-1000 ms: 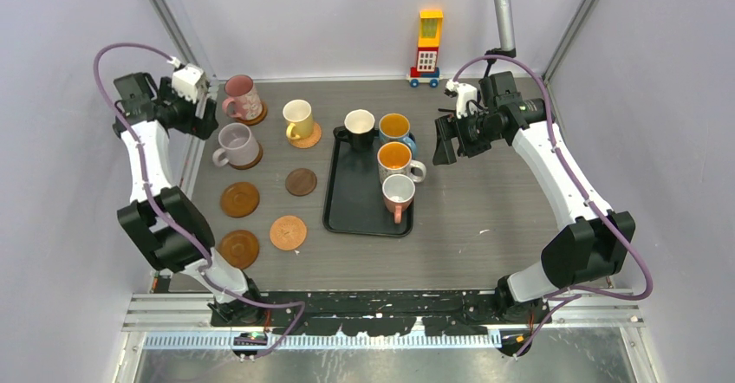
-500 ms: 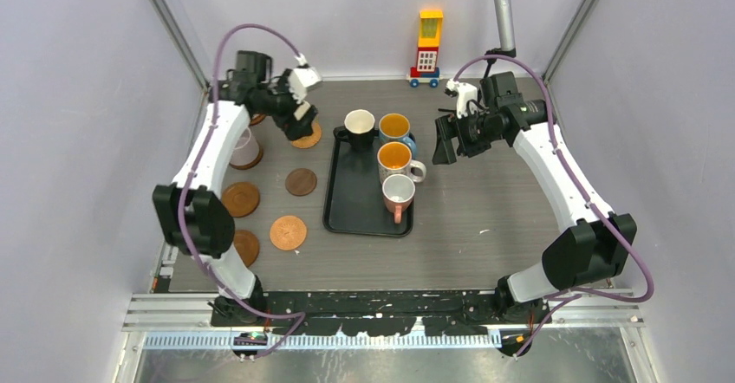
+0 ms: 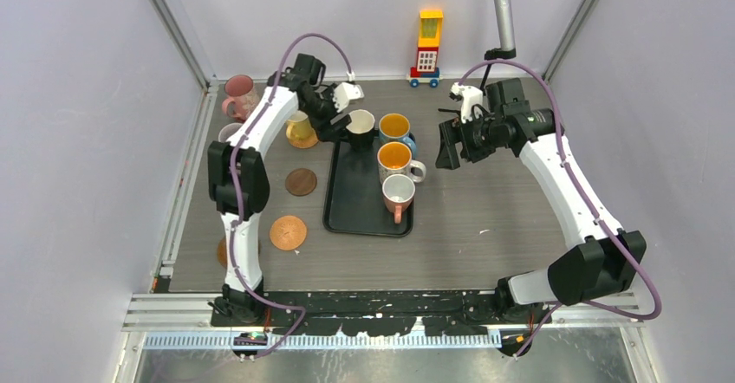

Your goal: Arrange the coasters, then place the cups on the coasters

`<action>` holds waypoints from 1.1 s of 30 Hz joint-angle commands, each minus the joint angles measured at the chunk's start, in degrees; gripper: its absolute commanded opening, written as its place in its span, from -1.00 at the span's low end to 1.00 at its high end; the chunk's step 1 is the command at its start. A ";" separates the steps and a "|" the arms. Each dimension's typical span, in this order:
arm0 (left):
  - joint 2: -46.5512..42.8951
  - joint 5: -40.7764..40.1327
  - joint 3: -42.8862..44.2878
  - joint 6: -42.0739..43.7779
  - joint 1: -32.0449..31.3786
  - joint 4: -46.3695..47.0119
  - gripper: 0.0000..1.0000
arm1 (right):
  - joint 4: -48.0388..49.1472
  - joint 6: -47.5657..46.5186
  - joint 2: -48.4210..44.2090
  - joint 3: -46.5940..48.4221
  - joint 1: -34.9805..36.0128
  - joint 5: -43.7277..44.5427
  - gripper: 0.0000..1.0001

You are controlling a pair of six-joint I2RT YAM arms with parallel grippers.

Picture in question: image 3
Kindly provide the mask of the black white-inside mug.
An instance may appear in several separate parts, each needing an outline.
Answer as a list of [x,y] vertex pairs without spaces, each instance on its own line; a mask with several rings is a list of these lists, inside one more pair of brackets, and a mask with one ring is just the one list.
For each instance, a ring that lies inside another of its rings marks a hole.
[[347,143],[351,149],[363,153],[372,149],[374,143],[374,115],[365,109],[351,111],[348,116],[351,121],[339,138],[340,143]]

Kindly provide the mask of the yellow mug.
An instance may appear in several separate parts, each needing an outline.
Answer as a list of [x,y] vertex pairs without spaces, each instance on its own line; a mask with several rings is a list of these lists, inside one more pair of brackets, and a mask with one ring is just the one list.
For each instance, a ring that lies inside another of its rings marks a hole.
[[289,141],[306,140],[314,134],[308,115],[303,111],[294,112],[286,123],[286,137]]

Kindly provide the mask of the woven rattan coaster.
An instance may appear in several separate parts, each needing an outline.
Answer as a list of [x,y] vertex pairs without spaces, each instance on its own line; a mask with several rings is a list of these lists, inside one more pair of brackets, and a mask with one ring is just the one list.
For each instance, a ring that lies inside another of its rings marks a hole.
[[270,228],[270,241],[279,250],[291,251],[300,247],[307,238],[307,225],[296,216],[277,219]]
[[297,138],[293,133],[287,136],[288,142],[296,148],[308,149],[319,143],[316,132],[312,132],[309,136],[301,139]]

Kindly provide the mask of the salmon pink mug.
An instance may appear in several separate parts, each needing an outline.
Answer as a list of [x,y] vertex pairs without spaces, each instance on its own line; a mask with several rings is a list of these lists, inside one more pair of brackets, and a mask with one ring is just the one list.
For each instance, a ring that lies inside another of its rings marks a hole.
[[383,181],[381,190],[384,204],[392,214],[394,223],[400,224],[413,202],[415,183],[407,175],[394,174]]

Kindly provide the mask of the dark walnut round coaster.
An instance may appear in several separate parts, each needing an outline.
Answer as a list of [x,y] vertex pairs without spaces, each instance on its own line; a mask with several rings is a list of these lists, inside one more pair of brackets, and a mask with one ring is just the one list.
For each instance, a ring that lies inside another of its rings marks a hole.
[[293,196],[309,195],[317,186],[317,176],[308,168],[296,168],[285,179],[285,188]]

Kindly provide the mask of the black plastic tray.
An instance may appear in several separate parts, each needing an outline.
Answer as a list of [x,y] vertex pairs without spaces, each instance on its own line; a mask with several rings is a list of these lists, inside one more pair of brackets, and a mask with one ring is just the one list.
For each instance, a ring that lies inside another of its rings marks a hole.
[[380,147],[377,131],[366,151],[355,151],[345,138],[335,143],[322,214],[326,230],[377,237],[405,237],[412,231],[413,208],[396,224],[384,204],[376,158]]

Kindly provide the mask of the dusty pink mug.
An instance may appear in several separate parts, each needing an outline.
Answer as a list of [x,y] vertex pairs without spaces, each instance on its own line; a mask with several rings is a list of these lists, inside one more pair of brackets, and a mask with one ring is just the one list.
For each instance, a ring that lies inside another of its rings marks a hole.
[[234,75],[224,85],[222,111],[228,117],[245,122],[260,102],[254,81],[248,75]]

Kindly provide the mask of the lilac ribbed mug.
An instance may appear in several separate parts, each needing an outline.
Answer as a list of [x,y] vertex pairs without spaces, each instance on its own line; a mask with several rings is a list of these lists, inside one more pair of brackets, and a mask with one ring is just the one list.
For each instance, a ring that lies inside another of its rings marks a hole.
[[242,123],[233,122],[224,126],[218,133],[218,142],[226,143],[242,127]]

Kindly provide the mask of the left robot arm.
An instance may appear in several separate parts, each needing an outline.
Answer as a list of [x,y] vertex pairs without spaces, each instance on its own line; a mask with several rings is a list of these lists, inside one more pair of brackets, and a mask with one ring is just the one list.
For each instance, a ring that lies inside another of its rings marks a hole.
[[294,114],[305,113],[319,140],[335,140],[350,122],[347,108],[363,99],[354,74],[325,84],[323,62],[300,54],[293,66],[276,71],[246,122],[226,141],[207,149],[208,188],[225,228],[227,271],[216,312],[257,325],[269,303],[263,296],[259,222],[270,198],[265,154]]

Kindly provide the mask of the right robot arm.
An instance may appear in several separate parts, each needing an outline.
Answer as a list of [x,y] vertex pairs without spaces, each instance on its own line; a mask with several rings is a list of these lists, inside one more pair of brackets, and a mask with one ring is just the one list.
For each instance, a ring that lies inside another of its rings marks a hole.
[[454,83],[450,97],[461,104],[456,117],[439,124],[436,166],[457,169],[465,159],[485,159],[508,148],[540,185],[562,228],[566,252],[549,267],[498,281],[495,311],[517,322],[531,304],[575,305],[630,288],[634,266],[647,249],[642,234],[627,231],[588,190],[569,142],[550,108],[534,109],[518,78],[479,88]]

